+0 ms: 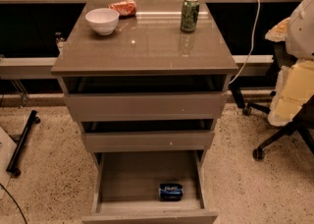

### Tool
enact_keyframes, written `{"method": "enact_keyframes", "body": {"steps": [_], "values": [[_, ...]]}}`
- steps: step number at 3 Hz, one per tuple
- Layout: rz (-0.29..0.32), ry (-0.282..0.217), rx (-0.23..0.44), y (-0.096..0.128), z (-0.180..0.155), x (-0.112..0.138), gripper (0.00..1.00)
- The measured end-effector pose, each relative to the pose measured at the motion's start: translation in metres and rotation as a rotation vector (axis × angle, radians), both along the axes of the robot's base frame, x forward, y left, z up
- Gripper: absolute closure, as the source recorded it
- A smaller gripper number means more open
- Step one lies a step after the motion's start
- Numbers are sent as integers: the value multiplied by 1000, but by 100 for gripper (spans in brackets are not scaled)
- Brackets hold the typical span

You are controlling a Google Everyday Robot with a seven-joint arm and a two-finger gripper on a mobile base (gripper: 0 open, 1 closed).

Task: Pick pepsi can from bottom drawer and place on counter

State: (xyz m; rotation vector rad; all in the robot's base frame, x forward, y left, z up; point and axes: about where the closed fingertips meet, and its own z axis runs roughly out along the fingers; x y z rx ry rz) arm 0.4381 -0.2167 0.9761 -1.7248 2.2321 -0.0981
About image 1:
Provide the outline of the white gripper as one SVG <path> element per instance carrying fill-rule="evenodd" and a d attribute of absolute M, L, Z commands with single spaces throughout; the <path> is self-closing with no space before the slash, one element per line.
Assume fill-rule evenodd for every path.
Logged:
<path fill-rule="evenodd" d="M 309 59 L 297 60 L 291 67 L 282 66 L 279 71 L 268 121 L 273 126 L 285 126 L 314 95 L 314 0 L 303 0 L 290 18 L 269 29 L 265 38 L 286 41 L 288 54 Z"/>

